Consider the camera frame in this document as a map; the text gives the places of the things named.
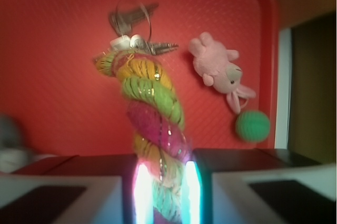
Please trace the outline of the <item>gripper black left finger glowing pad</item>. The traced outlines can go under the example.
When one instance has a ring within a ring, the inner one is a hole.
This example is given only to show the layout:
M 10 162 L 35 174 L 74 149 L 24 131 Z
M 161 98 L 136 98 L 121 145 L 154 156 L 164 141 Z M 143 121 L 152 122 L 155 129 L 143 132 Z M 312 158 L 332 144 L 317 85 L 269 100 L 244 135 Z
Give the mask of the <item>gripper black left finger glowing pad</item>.
M 134 154 L 60 156 L 1 176 L 1 223 L 152 223 Z

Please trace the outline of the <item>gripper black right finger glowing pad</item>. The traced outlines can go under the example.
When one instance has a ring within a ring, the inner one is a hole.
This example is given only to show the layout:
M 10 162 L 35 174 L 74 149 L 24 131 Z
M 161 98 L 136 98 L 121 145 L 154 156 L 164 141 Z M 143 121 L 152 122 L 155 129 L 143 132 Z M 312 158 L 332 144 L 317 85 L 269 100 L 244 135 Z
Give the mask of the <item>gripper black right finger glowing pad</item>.
M 286 149 L 196 149 L 185 223 L 336 223 L 336 165 Z

